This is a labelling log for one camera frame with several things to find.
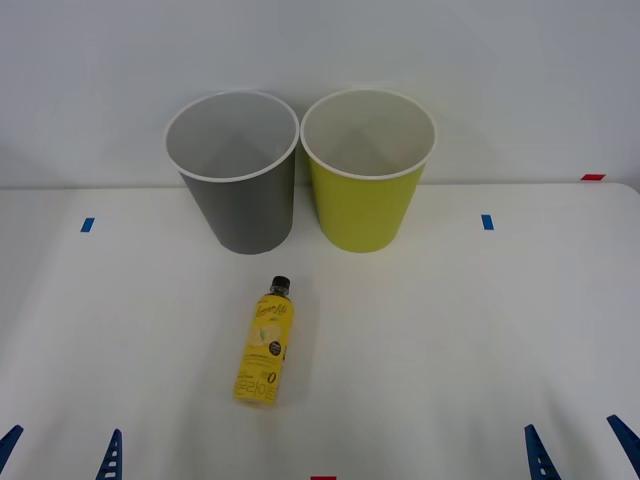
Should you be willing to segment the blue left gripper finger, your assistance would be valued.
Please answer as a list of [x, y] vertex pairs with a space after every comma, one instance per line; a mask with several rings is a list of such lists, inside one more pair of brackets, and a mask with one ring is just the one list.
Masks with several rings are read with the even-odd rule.
[[7, 432], [0, 440], [0, 454], [2, 456], [10, 456], [15, 448], [20, 436], [24, 429], [20, 425], [15, 425], [9, 432]]
[[115, 429], [96, 475], [96, 480], [122, 479], [122, 432]]

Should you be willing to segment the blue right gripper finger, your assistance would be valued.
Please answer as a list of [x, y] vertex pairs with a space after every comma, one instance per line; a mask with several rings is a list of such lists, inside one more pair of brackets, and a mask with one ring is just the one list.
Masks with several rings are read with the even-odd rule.
[[607, 421], [629, 461], [631, 463], [640, 463], [639, 437], [617, 415], [609, 416]]
[[530, 478], [532, 480], [560, 480], [561, 477], [534, 425], [527, 425], [524, 432]]

